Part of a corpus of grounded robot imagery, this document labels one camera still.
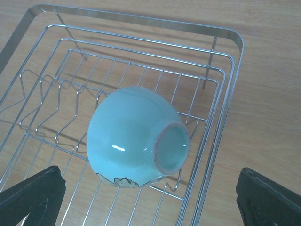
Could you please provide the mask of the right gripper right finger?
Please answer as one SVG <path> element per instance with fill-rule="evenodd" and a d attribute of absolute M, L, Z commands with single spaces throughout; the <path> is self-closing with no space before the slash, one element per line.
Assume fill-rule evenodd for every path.
<path fill-rule="evenodd" d="M 301 224 L 301 196 L 251 168 L 241 170 L 236 193 L 245 226 Z"/>

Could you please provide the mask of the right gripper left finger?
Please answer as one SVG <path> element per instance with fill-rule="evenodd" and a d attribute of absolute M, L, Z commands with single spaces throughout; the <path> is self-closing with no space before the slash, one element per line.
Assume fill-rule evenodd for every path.
<path fill-rule="evenodd" d="M 54 226 L 66 191 L 58 166 L 15 184 L 0 193 L 0 224 L 15 226 L 26 218 L 25 226 Z"/>

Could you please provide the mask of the teal ceramic bowl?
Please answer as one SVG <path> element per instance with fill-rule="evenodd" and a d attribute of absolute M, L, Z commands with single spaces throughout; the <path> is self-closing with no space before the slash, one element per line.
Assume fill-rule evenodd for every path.
<path fill-rule="evenodd" d="M 138 188 L 178 172 L 190 151 L 190 134 L 165 98 L 129 86 L 109 94 L 87 130 L 87 156 L 99 179 Z"/>

